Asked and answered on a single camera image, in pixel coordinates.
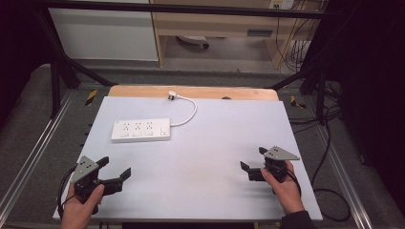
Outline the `white cabinet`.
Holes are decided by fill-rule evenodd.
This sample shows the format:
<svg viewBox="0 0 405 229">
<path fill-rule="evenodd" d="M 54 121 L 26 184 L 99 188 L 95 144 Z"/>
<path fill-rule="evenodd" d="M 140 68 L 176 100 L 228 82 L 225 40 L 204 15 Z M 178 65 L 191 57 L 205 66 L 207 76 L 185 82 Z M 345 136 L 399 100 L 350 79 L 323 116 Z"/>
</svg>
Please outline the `white cabinet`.
<svg viewBox="0 0 405 229">
<path fill-rule="evenodd" d="M 150 12 L 50 9 L 73 59 L 158 61 Z"/>
</svg>

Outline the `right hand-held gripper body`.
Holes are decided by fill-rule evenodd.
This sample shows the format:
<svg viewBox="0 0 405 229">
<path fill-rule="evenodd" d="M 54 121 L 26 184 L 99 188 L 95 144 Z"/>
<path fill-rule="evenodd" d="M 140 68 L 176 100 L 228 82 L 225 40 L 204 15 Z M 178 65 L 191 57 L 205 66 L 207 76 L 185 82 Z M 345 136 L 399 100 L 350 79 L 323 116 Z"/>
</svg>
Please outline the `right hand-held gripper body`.
<svg viewBox="0 0 405 229">
<path fill-rule="evenodd" d="M 283 183 L 288 176 L 288 160 L 299 160 L 300 157 L 288 152 L 278 146 L 273 146 L 262 155 L 265 159 L 265 168 L 270 172 L 274 178 Z"/>
</svg>

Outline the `black metal frame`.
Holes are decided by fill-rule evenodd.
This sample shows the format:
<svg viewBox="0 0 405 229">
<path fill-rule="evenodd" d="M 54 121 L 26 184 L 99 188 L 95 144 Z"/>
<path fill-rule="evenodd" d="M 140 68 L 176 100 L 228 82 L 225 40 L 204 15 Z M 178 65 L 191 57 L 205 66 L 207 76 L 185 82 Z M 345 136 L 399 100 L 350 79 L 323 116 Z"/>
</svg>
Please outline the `black metal frame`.
<svg viewBox="0 0 405 229">
<path fill-rule="evenodd" d="M 53 89 L 53 113 L 61 110 L 61 100 L 58 85 L 58 77 L 61 76 L 69 88 L 77 88 L 80 85 L 75 70 L 84 73 L 103 86 L 115 86 L 114 82 L 108 81 L 101 76 L 88 70 L 74 61 L 62 48 L 56 30 L 51 28 L 52 23 L 43 16 L 48 8 L 69 10 L 111 10 L 111 11 L 134 11 L 134 12 L 159 12 L 159 13 L 188 13 L 188 14 L 213 14 L 232 16 L 256 16 L 275 18 L 306 18 L 324 19 L 331 17 L 330 13 L 321 11 L 304 10 L 261 10 L 253 8 L 214 7 L 214 6 L 190 6 L 173 4 L 143 4 L 143 3 L 119 3 L 78 0 L 32 0 L 28 4 L 31 7 L 41 33 L 46 37 L 49 47 L 52 69 Z"/>
</svg>

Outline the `white wall socket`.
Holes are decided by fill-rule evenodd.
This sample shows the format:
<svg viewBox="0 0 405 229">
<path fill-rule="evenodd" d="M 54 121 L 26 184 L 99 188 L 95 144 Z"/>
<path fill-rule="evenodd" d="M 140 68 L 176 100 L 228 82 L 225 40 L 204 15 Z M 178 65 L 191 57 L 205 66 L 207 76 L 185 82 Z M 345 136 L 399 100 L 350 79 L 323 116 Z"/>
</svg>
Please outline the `white wall socket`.
<svg viewBox="0 0 405 229">
<path fill-rule="evenodd" d="M 290 10 L 294 0 L 270 0 L 269 8 L 275 10 Z"/>
</svg>

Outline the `aluminium rail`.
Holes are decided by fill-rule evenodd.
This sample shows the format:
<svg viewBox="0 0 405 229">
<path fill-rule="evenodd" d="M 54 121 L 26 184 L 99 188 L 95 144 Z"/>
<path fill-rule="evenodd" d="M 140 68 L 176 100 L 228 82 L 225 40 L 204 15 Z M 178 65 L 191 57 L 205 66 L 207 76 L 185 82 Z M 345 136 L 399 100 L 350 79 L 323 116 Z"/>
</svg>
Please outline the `aluminium rail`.
<svg viewBox="0 0 405 229">
<path fill-rule="evenodd" d="M 53 117 L 40 112 L 41 104 L 24 102 L 0 130 L 0 225 L 7 220 L 75 94 L 76 90 L 64 94 Z"/>
<path fill-rule="evenodd" d="M 346 171 L 343 163 L 341 162 L 337 151 L 331 141 L 330 132 L 326 125 L 320 125 L 317 127 L 317 131 L 322 138 L 323 143 L 328 148 L 328 159 L 330 166 L 334 171 L 334 174 L 339 183 L 340 189 L 348 202 L 352 218 L 354 219 L 358 229 L 373 229 L 373 224 L 367 214 L 359 195 L 357 194 L 352 181 Z"/>
</svg>

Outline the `person's left hand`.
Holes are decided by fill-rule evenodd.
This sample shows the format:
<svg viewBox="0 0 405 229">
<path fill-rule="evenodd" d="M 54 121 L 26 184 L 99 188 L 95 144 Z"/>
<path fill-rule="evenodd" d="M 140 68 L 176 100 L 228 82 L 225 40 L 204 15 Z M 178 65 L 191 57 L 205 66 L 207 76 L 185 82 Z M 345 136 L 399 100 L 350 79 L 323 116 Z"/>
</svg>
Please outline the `person's left hand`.
<svg viewBox="0 0 405 229">
<path fill-rule="evenodd" d="M 104 186 L 98 185 L 90 197 L 82 203 L 75 197 L 75 188 L 69 187 L 68 200 L 64 205 L 61 229 L 86 229 L 95 207 L 101 202 Z"/>
</svg>

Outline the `white power strip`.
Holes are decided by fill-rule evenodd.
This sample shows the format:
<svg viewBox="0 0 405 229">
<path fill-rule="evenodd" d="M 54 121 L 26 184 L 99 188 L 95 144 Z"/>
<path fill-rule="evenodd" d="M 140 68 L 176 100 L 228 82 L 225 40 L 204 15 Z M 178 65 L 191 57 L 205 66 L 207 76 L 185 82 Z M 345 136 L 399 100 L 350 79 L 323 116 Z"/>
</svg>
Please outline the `white power strip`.
<svg viewBox="0 0 405 229">
<path fill-rule="evenodd" d="M 118 120 L 114 123 L 111 140 L 114 143 L 169 140 L 170 130 L 169 118 Z"/>
</svg>

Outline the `yellow black floor tape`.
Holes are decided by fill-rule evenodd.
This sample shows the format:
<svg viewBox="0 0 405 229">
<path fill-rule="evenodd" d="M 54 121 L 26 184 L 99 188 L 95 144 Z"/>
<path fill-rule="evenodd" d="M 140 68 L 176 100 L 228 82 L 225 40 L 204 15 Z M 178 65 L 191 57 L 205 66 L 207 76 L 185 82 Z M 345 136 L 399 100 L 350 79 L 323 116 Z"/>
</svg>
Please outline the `yellow black floor tape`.
<svg viewBox="0 0 405 229">
<path fill-rule="evenodd" d="M 300 109 L 306 109 L 307 106 L 305 104 L 300 104 L 297 102 L 296 97 L 294 95 L 290 96 L 290 105 L 293 107 L 298 107 Z"/>
<path fill-rule="evenodd" d="M 88 95 L 88 97 L 86 99 L 85 106 L 91 106 L 92 105 L 92 102 L 94 101 L 94 99 L 96 97 L 96 94 L 97 94 L 97 90 L 91 90 L 90 91 L 90 93 L 89 93 L 89 95 Z"/>
</svg>

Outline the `wooden desk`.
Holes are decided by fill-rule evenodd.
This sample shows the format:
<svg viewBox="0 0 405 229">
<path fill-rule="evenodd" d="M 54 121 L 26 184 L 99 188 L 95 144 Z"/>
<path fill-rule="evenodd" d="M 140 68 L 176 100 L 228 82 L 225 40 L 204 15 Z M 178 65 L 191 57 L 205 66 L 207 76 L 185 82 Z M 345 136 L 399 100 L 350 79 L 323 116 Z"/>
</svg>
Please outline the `wooden desk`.
<svg viewBox="0 0 405 229">
<path fill-rule="evenodd" d="M 149 0 L 152 4 L 269 8 L 270 0 Z M 321 0 L 294 0 L 290 10 L 320 11 Z M 293 40 L 311 40 L 316 31 L 314 19 L 232 16 L 213 14 L 159 13 L 152 14 L 156 37 L 205 36 L 251 37 L 265 41 L 273 67 L 279 69 L 287 60 L 288 47 Z"/>
</svg>

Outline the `person's right hand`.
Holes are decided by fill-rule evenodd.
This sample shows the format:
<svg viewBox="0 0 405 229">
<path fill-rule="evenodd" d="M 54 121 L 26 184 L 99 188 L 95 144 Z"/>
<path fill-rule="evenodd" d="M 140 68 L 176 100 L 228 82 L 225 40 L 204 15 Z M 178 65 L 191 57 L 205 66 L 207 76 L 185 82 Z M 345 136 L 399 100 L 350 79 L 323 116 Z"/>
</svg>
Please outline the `person's right hand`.
<svg viewBox="0 0 405 229">
<path fill-rule="evenodd" d="M 305 210 L 299 188 L 291 177 L 287 177 L 284 182 L 280 183 L 266 168 L 262 168 L 261 173 L 265 181 L 273 189 L 285 215 Z"/>
</svg>

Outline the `office chair base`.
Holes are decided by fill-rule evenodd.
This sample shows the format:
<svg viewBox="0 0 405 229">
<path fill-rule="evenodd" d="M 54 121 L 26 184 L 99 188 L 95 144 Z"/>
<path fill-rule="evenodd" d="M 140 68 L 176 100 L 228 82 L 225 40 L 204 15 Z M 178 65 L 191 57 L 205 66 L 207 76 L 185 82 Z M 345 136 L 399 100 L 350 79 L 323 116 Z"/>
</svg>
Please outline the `office chair base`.
<svg viewBox="0 0 405 229">
<path fill-rule="evenodd" d="M 179 39 L 189 44 L 200 45 L 204 49 L 209 48 L 209 44 L 204 36 L 179 36 Z"/>
</svg>

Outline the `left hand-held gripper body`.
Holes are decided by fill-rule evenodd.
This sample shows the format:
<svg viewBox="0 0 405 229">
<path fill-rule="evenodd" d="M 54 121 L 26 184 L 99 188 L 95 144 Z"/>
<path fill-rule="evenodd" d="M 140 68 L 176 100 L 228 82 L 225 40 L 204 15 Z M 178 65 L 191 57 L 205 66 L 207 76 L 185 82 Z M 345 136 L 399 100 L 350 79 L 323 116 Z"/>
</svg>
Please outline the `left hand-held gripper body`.
<svg viewBox="0 0 405 229">
<path fill-rule="evenodd" d="M 92 161 L 86 156 L 83 156 L 76 165 L 71 183 L 75 188 L 75 196 L 84 203 L 94 191 L 94 189 L 102 184 L 104 186 L 103 196 L 110 196 L 122 191 L 122 185 L 117 183 L 116 178 L 100 179 L 98 177 L 99 170 L 96 161 Z"/>
</svg>

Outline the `black curtain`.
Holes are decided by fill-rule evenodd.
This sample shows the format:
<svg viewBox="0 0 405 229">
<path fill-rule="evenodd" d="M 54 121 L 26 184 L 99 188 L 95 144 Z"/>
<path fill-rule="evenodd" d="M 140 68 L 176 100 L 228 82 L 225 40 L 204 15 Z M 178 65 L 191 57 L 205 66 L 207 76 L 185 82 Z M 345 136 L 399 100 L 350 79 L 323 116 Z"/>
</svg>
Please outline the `black curtain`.
<svg viewBox="0 0 405 229">
<path fill-rule="evenodd" d="M 26 0 L 0 0 L 0 125 L 31 78 L 48 62 Z"/>
<path fill-rule="evenodd" d="M 328 78 L 359 150 L 405 216 L 405 0 L 360 0 Z"/>
</svg>

